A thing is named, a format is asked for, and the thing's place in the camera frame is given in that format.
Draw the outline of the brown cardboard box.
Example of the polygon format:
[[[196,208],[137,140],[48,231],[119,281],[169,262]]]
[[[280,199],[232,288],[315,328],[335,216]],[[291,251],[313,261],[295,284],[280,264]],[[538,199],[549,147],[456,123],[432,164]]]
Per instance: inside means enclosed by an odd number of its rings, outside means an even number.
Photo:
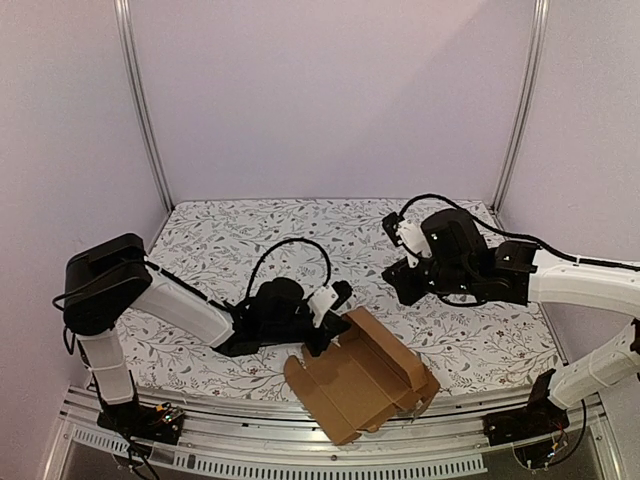
[[[421,415],[440,390],[425,363],[369,310],[343,315],[350,324],[318,357],[307,348],[284,364],[287,385],[332,444],[374,433],[398,413]]]

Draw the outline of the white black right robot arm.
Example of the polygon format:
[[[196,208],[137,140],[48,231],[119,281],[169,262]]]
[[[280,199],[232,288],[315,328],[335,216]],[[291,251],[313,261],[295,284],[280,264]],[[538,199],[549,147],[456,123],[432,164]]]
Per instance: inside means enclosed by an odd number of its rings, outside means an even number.
[[[426,295],[443,303],[466,297],[466,306],[502,302],[577,305],[617,312],[631,321],[604,345],[536,380],[530,404],[517,415],[517,427],[537,436],[552,424],[556,409],[584,398],[639,371],[639,268],[636,265],[552,252],[541,241],[507,235],[491,248],[470,212],[449,208],[421,224],[392,212],[382,220],[392,243],[406,257],[382,277],[401,304]]]

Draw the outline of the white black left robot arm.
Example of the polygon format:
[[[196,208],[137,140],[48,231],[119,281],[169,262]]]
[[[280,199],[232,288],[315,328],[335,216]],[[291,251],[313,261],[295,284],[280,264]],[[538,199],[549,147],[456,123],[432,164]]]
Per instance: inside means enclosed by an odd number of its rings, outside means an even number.
[[[302,344],[314,356],[349,328],[339,309],[351,298],[346,281],[327,276],[313,293],[276,277],[249,286],[231,304],[208,297],[149,260],[143,240],[127,233],[73,256],[65,290],[52,300],[64,322],[68,348],[78,346],[111,419],[128,434],[148,426],[146,408],[116,335],[128,310],[152,315],[225,357],[253,355],[263,347]]]

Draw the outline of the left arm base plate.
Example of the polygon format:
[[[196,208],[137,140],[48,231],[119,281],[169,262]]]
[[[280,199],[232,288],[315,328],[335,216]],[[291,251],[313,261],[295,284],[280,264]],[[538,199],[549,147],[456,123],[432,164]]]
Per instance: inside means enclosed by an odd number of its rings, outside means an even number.
[[[137,397],[118,405],[109,405],[101,400],[100,405],[99,427],[114,431],[125,439],[178,444],[185,420],[185,411],[181,407],[170,402],[146,406]]]

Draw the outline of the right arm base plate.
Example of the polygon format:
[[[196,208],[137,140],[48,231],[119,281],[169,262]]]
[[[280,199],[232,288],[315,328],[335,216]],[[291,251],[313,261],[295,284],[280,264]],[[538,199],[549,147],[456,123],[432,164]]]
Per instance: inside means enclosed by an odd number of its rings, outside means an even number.
[[[569,426],[566,409],[549,399],[555,372],[555,369],[550,369],[536,379],[525,406],[490,413],[482,419],[483,433],[491,446],[551,436],[541,446],[529,445],[514,450],[516,460],[529,470],[551,465],[560,448],[564,430]]]

